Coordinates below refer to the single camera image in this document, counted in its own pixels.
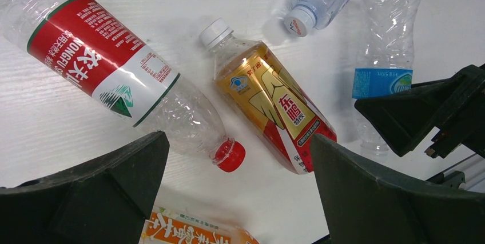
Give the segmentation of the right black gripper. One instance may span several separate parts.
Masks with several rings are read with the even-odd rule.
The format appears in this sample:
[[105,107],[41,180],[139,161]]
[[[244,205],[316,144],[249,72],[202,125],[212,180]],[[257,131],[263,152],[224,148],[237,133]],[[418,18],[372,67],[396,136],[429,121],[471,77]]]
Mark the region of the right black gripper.
[[424,151],[429,157],[445,158],[460,145],[484,157],[484,66],[469,65],[447,79],[359,99],[355,108],[400,157],[435,127],[440,131]]

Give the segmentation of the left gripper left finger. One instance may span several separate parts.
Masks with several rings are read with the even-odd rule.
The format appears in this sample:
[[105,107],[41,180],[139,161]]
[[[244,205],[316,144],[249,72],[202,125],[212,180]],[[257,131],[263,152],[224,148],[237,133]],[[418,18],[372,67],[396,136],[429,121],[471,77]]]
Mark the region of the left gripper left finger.
[[2,243],[137,243],[170,144],[153,132],[77,166],[1,188]]

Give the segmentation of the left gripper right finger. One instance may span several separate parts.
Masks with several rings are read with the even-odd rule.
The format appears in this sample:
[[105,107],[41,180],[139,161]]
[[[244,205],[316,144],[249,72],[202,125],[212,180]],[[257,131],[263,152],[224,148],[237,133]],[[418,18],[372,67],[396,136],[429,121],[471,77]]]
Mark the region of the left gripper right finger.
[[416,179],[312,137],[325,243],[483,243],[484,194]]

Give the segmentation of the blue label clear bottle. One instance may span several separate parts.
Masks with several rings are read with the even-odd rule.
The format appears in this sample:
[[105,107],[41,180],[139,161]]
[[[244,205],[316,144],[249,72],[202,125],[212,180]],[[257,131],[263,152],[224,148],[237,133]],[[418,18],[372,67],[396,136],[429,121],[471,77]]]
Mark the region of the blue label clear bottle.
[[354,101],[411,88],[420,1],[361,0],[363,27],[353,77]]

